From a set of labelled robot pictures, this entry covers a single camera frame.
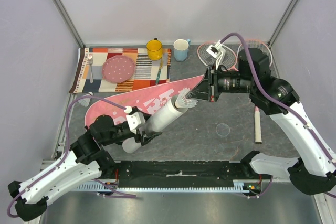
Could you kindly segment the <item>aluminium frame rail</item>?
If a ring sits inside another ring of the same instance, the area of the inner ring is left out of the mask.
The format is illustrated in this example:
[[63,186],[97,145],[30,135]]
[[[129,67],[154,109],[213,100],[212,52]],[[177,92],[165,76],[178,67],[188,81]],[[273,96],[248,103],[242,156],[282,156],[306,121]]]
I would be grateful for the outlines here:
[[80,48],[83,48],[85,46],[85,43],[83,42],[82,38],[79,35],[79,32],[77,31],[69,13],[67,12],[62,0],[52,0],[55,7],[59,11],[62,19],[64,20],[67,28],[69,29],[71,35],[73,36],[75,42]]

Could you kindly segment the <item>colourful patchwork placemat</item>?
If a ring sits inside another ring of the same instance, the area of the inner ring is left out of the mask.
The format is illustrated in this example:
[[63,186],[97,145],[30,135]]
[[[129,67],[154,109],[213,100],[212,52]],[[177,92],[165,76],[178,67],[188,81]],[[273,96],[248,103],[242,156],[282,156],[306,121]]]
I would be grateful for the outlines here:
[[145,48],[88,47],[79,49],[70,93],[129,92],[168,83],[171,49],[163,59],[150,60]]

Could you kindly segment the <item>silver fork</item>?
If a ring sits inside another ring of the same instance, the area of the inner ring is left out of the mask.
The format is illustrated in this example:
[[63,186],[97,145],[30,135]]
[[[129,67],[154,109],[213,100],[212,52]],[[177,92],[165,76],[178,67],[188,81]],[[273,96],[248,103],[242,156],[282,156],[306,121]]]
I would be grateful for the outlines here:
[[93,73],[92,73],[92,65],[93,65],[93,55],[88,55],[88,65],[89,65],[89,77],[90,77],[90,83],[93,83]]

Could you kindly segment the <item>white plastic shuttlecock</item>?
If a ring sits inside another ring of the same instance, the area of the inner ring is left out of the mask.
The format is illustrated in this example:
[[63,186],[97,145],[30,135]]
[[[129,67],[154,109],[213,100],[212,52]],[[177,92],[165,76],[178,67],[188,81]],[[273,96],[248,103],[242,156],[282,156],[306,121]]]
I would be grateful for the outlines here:
[[183,88],[179,92],[175,102],[173,103],[176,108],[178,108],[178,109],[180,109],[180,108],[189,109],[189,108],[193,108],[197,105],[197,100],[189,99],[189,98],[186,97],[189,92],[190,92],[190,88]]
[[89,106],[89,103],[91,101],[92,96],[93,96],[93,93],[92,92],[88,92],[87,94],[83,95],[80,100],[78,100],[78,103],[82,107],[86,108],[86,107]]

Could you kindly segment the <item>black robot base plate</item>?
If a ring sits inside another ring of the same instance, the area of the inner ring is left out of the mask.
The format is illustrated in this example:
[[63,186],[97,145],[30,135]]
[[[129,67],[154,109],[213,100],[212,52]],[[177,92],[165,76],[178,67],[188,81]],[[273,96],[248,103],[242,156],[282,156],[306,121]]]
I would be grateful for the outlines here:
[[122,185],[227,185],[234,180],[259,180],[247,165],[229,161],[120,161],[102,179]]

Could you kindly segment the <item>light blue mug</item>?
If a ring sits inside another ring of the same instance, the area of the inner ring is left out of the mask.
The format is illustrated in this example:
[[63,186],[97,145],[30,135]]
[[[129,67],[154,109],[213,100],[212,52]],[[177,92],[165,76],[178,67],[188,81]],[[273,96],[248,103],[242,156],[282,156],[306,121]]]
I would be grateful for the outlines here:
[[174,58],[176,61],[183,62],[186,60],[190,43],[190,39],[178,39],[173,43]]

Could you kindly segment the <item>clear plastic tube lid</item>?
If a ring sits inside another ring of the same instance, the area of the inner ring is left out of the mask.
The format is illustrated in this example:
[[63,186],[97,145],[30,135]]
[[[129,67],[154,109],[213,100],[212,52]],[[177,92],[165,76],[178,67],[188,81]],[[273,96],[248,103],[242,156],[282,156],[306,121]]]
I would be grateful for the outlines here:
[[220,137],[226,137],[230,134],[230,127],[225,123],[220,123],[216,126],[216,133]]

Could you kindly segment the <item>white shuttlecock tube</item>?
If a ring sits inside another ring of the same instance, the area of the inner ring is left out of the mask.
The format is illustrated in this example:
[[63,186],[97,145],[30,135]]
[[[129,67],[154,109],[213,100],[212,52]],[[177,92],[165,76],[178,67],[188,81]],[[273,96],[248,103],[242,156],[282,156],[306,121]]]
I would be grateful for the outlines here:
[[[178,119],[183,115],[188,109],[186,108],[176,108],[174,102],[177,98],[175,95],[170,99],[163,107],[161,107],[157,112],[151,115],[147,120],[146,124],[141,127],[141,130],[149,132],[162,132],[168,125]],[[143,145],[136,143],[134,138],[126,139],[122,143],[123,150],[127,153],[133,153],[138,150]]]

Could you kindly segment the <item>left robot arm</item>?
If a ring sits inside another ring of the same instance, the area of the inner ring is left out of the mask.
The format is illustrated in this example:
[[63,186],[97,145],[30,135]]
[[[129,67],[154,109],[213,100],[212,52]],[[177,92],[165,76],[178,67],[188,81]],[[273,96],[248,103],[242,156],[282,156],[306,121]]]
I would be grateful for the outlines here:
[[10,207],[16,214],[8,212],[10,217],[31,221],[42,215],[56,199],[88,181],[111,178],[116,163],[105,146],[133,141],[134,152],[162,134],[153,128],[153,115],[143,113],[132,107],[126,121],[115,124],[109,115],[101,115],[86,129],[86,132],[58,160],[33,178],[8,185],[13,198]]

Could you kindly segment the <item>pink racket bag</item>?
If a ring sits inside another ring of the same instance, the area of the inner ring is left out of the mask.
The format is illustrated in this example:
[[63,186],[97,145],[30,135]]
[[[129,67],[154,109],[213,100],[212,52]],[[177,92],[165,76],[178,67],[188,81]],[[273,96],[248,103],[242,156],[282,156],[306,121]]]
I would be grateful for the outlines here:
[[[139,110],[147,114],[153,114],[165,105],[173,96],[179,94],[183,88],[194,88],[202,78],[203,76],[196,76],[159,84],[140,90],[113,95],[106,97],[106,99],[123,107],[136,106]],[[85,126],[90,126],[98,116],[103,114],[111,116],[115,124],[122,123],[126,120],[126,113],[122,109],[99,100],[87,110],[85,115]]]

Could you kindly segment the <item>pink badminton racket left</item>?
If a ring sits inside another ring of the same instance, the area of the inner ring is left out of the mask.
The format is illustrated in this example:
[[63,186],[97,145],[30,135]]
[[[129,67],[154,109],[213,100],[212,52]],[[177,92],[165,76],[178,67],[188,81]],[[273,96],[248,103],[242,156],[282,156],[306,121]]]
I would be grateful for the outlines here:
[[197,54],[205,66],[215,65],[219,67],[223,65],[225,71],[238,70],[236,68],[238,63],[237,55],[232,49],[219,42],[206,42],[201,44],[197,49]]

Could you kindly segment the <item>yellow glass mug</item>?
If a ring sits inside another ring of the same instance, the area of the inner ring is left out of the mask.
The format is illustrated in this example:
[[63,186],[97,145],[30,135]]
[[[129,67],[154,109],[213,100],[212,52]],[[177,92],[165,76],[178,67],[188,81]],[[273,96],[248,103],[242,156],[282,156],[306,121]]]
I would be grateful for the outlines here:
[[148,57],[153,60],[157,61],[162,58],[163,48],[162,43],[157,39],[154,38],[147,42],[146,49],[148,53]]

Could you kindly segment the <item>pink dotted plate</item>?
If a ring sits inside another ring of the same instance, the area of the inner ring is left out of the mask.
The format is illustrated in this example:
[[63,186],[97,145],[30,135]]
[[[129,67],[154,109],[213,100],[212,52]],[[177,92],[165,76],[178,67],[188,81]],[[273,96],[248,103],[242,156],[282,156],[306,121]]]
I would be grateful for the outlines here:
[[123,83],[132,78],[136,64],[127,56],[114,56],[102,65],[102,78],[110,83]]

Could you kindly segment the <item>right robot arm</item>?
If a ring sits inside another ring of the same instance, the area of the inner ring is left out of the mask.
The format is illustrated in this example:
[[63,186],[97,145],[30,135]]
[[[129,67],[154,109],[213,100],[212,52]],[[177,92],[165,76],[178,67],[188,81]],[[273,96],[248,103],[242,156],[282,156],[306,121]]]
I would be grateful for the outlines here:
[[335,152],[312,125],[293,87],[271,75],[269,56],[257,48],[248,51],[256,77],[242,50],[237,71],[225,71],[223,66],[208,67],[187,97],[216,102],[222,93],[249,94],[251,102],[283,130],[299,157],[282,158],[251,151],[240,161],[241,174],[248,179],[257,174],[289,179],[306,195],[327,194],[335,187]]

